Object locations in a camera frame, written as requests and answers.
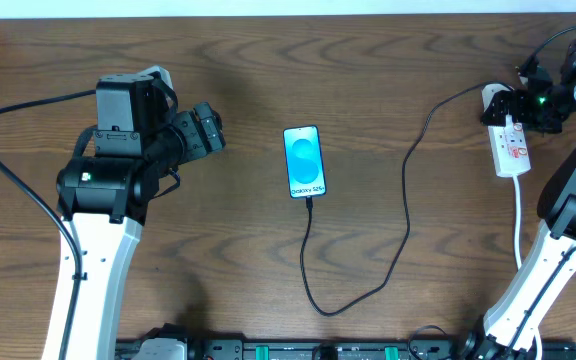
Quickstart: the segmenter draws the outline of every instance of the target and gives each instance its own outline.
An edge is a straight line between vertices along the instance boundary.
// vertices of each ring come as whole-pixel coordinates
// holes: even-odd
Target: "wood grain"
[[[306,209],[288,196],[281,131],[320,128],[329,193],[315,201],[306,264],[314,296],[335,309],[382,281],[401,241],[401,161],[430,108],[481,81],[517,84],[513,66],[572,24],[576,14],[0,21],[0,107],[159,64],[184,106],[207,100],[222,114],[227,149],[184,165],[181,190],[150,206],[122,337],[163,322],[251,338],[407,337],[431,323],[460,334],[515,273],[512,183],[495,177],[480,97],[440,110],[410,159],[412,234],[390,284],[332,319],[303,291]],[[542,62],[554,71],[573,36]],[[95,121],[92,98],[1,116],[0,155],[55,204],[56,174]],[[576,117],[527,140],[524,253]],[[0,358],[42,351],[57,239],[0,174]],[[576,341],[576,275],[541,330]]]

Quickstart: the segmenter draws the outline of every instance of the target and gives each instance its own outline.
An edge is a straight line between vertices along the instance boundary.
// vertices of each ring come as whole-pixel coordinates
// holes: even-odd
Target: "power outlet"
[[[490,105],[497,91],[507,90],[502,85],[488,85],[482,90],[484,108]],[[495,163],[495,172],[499,177],[521,175],[530,170],[528,146],[523,126],[512,122],[512,115],[506,115],[506,126],[489,126],[490,146]]]

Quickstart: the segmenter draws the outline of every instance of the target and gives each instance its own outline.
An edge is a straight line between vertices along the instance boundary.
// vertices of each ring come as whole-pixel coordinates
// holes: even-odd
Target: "smartphone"
[[[294,199],[326,193],[319,129],[308,125],[284,130],[288,187]]]

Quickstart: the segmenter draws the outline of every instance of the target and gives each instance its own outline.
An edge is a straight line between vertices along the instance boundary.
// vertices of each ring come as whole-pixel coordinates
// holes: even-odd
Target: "blue circle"
[[[315,181],[319,176],[319,168],[311,160],[316,154],[314,145],[306,139],[299,139],[292,145],[292,152],[296,157],[292,174],[295,180],[302,184]]]

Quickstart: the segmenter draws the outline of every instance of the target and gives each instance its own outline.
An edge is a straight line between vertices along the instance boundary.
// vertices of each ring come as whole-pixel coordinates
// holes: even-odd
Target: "white power cord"
[[[521,191],[519,188],[519,179],[517,178],[517,175],[512,177],[512,182],[515,185],[515,234],[513,236],[513,247],[515,250],[515,263],[517,264],[517,271],[519,271],[521,268]],[[541,360],[543,356],[543,346],[541,344],[541,335],[539,334],[539,329],[535,330],[535,347],[535,360]]]

